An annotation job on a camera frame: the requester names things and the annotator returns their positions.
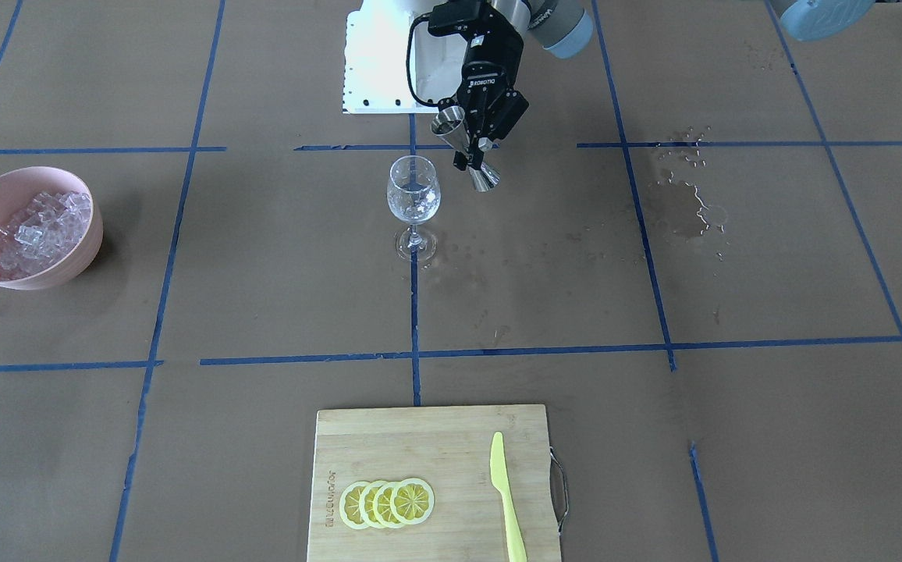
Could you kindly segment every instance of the wooden cutting board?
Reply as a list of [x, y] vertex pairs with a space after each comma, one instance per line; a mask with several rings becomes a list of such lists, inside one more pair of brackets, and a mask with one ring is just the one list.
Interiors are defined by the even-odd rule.
[[[506, 561], [502, 503], [489, 481], [496, 431], [528, 559], [561, 562], [540, 404], [319, 411], [307, 561]], [[434, 489], [423, 523], [354, 530], [340, 520], [340, 494], [352, 482], [411, 477]]]

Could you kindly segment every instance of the glass of water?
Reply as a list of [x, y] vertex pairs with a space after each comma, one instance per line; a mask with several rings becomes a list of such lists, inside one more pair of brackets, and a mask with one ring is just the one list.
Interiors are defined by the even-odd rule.
[[437, 251], [437, 238], [420, 227], [437, 213], [441, 205], [441, 186], [434, 163], [422, 156], [403, 156], [392, 164], [388, 182], [389, 209], [409, 228], [396, 236], [399, 257], [409, 260], [416, 252], [417, 262], [425, 262]]

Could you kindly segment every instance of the lemon slice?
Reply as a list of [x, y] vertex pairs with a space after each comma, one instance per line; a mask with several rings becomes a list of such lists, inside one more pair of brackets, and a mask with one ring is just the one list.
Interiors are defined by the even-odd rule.
[[392, 493], [390, 507], [400, 523], [419, 525], [434, 510], [434, 489], [425, 480], [407, 478]]
[[344, 489], [340, 494], [340, 520], [343, 524], [351, 527], [351, 529], [364, 529], [368, 526], [364, 518], [361, 517], [361, 509], [358, 502], [364, 487], [367, 486], [364, 480], [359, 480]]
[[364, 487], [364, 490], [361, 492], [361, 498], [357, 499], [357, 509], [361, 519], [369, 527], [374, 527], [375, 529], [385, 528], [375, 518], [375, 494], [378, 492], [378, 488], [383, 487], [385, 484], [388, 484], [388, 480], [375, 480]]
[[372, 499], [372, 507], [374, 508], [375, 519], [388, 529], [399, 529], [406, 524], [395, 518], [392, 513], [392, 496], [396, 489], [402, 485], [402, 482], [390, 482], [383, 487], [378, 488], [375, 497]]

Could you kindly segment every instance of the glass base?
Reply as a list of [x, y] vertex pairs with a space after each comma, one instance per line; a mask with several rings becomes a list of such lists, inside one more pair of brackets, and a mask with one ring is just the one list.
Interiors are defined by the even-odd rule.
[[433, 259], [434, 254], [437, 253], [437, 237], [434, 236], [433, 232], [422, 226], [416, 227], [416, 234], [419, 235], [419, 239], [415, 241], [416, 244], [413, 244], [412, 242], [414, 241], [411, 240], [411, 228], [396, 234], [395, 249], [399, 257], [406, 261], [413, 259], [413, 250], [415, 249], [416, 263], [423, 264]]

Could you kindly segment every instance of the knife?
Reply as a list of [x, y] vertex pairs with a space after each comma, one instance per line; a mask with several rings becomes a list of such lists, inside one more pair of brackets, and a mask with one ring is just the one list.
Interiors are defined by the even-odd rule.
[[510, 480], [507, 478], [507, 458], [503, 453], [503, 434], [493, 434], [493, 445], [489, 451], [489, 480], [503, 498], [503, 522], [507, 530], [507, 555], [510, 562], [527, 562], [527, 551], [517, 523], [517, 513], [510, 495]]

